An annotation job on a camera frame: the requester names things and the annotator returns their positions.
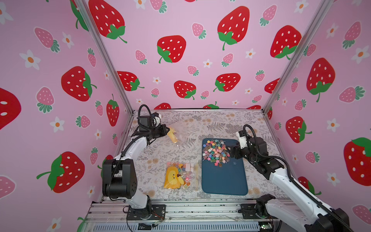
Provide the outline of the clear ziploc candy bag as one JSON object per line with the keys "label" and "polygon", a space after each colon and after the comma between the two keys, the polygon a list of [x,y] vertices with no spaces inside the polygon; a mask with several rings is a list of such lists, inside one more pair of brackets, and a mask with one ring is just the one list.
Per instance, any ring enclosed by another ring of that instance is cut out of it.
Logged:
{"label": "clear ziploc candy bag", "polygon": [[171,141],[178,147],[182,145],[188,138],[187,124],[184,122],[176,122],[168,126],[170,131],[167,133]]}

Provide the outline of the pile of colourful candies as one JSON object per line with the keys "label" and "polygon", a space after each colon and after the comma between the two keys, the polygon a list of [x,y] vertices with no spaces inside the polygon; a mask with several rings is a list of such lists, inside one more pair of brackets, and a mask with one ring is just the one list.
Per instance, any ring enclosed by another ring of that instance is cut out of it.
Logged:
{"label": "pile of colourful candies", "polygon": [[203,161],[208,161],[216,167],[222,167],[231,160],[231,155],[225,140],[207,138],[203,141]]}

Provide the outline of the ziploc bag with yellow duck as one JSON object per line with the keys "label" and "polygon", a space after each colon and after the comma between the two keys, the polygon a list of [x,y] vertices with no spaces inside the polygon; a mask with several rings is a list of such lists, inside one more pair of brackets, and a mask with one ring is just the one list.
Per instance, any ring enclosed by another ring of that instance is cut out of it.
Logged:
{"label": "ziploc bag with yellow duck", "polygon": [[167,162],[165,189],[199,189],[199,166],[190,162]]}

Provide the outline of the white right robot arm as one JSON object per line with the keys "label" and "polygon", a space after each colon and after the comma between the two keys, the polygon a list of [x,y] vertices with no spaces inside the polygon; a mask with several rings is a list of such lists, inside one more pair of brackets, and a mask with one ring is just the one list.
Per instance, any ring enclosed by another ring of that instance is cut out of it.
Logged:
{"label": "white right robot arm", "polygon": [[340,208],[333,209],[321,201],[289,171],[289,166],[281,157],[269,156],[266,144],[261,138],[238,136],[237,146],[229,149],[234,158],[245,158],[267,180],[282,190],[300,209],[286,206],[271,194],[256,200],[255,212],[259,217],[275,217],[298,232],[350,232],[349,217]]}

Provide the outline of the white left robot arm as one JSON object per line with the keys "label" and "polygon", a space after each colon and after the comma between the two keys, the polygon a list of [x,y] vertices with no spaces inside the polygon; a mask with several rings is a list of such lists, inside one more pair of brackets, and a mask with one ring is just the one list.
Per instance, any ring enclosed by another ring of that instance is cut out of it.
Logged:
{"label": "white left robot arm", "polygon": [[169,131],[165,124],[161,124],[161,115],[157,112],[138,116],[134,138],[119,155],[102,165],[103,196],[112,201],[124,200],[133,213],[140,218],[149,218],[152,215],[151,199],[137,189],[134,161],[151,142],[166,136]]}

